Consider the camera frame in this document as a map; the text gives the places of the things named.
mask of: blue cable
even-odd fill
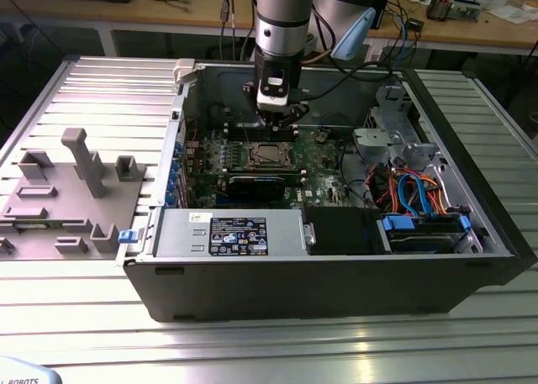
[[[402,46],[400,47],[400,51],[398,53],[398,56],[396,57],[396,63],[394,64],[394,67],[397,67],[400,64],[400,62],[402,61],[402,55],[404,54],[404,51],[405,51],[405,43],[407,42],[407,30],[405,29],[404,21],[402,20],[402,18],[400,16],[398,16],[397,14],[394,14],[394,13],[390,13],[390,14],[393,17],[397,18],[398,21],[400,22],[400,27],[401,27],[402,34],[403,34]]]
[[[417,176],[414,176],[413,174],[405,174],[400,178],[400,181],[398,182],[398,198],[400,202],[402,203],[403,207],[409,210],[413,216],[416,218],[419,216],[416,210],[411,208],[404,197],[404,183],[410,178],[413,177],[417,181],[417,187],[419,189],[419,196],[420,196],[420,203],[422,204],[422,208],[424,209],[425,213],[428,215],[434,215],[434,210],[431,208],[430,203],[428,202],[428,199],[426,199],[426,190],[424,188],[424,184],[422,183],[422,180],[418,178]]]

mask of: open computer chassis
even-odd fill
[[[268,134],[234,89],[249,66],[193,71],[149,222],[119,254],[154,319],[448,312],[535,262],[427,73],[348,81]]]

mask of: motherboard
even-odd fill
[[[338,167],[342,140],[330,129],[294,127],[272,140],[259,129],[212,130],[185,145],[191,208],[350,206]]]

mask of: warning label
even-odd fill
[[[209,254],[267,255],[265,218],[212,218]]]

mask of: desk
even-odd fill
[[[131,3],[106,3],[79,0],[16,0],[19,6],[38,24],[95,29],[107,56],[117,56],[113,30],[153,31],[172,34],[213,34],[220,31],[219,12],[222,0],[192,0],[192,12],[185,13],[162,2],[132,0]],[[528,55],[538,35],[538,22],[512,24],[481,13],[479,20],[445,23],[430,21],[425,6],[400,0],[409,15],[425,21],[417,46],[432,50]],[[238,36],[245,36],[251,25],[249,0],[235,0]],[[0,0],[3,23],[27,23],[9,0]],[[231,29],[225,30],[230,35]],[[393,44],[398,29],[385,16],[380,29],[371,30],[366,40],[370,45],[368,59],[376,60],[383,47]]]

